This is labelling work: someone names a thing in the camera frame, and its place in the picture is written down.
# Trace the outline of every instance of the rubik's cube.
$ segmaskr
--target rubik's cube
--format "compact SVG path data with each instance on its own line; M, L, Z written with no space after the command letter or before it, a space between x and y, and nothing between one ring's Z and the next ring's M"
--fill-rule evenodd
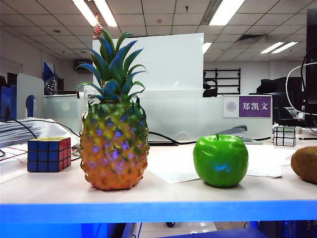
M70 138L48 137L28 141L29 172L59 172L70 166Z

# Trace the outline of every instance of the ceiling vent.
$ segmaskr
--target ceiling vent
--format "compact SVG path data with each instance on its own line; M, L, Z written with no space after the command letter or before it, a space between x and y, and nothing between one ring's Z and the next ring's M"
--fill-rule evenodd
M261 39L263 35L242 35L238 41L244 41L244 42L257 42L259 39Z

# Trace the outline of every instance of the paper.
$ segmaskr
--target paper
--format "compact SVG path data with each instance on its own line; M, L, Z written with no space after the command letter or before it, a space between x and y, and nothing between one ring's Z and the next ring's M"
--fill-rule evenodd
M149 151L148 167L151 173L168 183L199 179L193 160L195 145L153 146ZM249 166L247 175L276 178L282 176L281 166L296 150L273 145L247 145Z

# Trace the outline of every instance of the black office chair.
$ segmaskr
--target black office chair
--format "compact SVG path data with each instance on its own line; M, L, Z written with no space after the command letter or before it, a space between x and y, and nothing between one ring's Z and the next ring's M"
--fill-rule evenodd
M210 97L217 97L218 95L218 82L217 80L215 80L214 78L208 78L206 79L206 71L204 71L203 73L204 77L203 77L203 88L205 89L205 91L203 92L203 97L204 98L210 98ZM209 85L208 82L214 82L215 85Z

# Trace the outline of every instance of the green apple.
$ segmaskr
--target green apple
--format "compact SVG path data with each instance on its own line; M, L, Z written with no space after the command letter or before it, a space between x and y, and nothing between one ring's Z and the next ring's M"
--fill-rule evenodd
M217 187L237 185L248 169L248 150L242 139L234 135L201 137L193 156L198 176Z

